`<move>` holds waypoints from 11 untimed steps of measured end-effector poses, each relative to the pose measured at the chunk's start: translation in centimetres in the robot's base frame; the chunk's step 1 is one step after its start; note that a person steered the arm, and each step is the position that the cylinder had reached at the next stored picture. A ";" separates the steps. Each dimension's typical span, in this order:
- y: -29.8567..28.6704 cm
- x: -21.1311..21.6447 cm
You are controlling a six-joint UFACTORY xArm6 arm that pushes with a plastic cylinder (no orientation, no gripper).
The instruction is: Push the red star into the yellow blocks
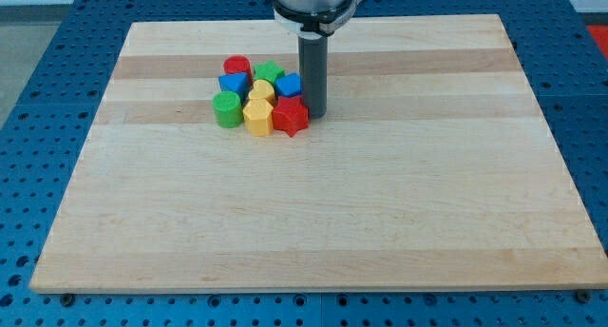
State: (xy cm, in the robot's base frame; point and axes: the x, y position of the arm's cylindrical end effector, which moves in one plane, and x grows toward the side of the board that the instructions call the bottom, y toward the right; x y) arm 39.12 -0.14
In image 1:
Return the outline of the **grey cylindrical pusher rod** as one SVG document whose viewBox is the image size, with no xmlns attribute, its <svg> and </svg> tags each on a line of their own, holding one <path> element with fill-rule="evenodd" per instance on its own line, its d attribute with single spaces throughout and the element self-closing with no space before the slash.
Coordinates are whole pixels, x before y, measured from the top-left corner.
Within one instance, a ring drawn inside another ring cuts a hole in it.
<svg viewBox="0 0 608 327">
<path fill-rule="evenodd" d="M 310 119 L 322 118 L 327 111 L 328 38 L 298 39 L 298 65 L 302 103 Z"/>
</svg>

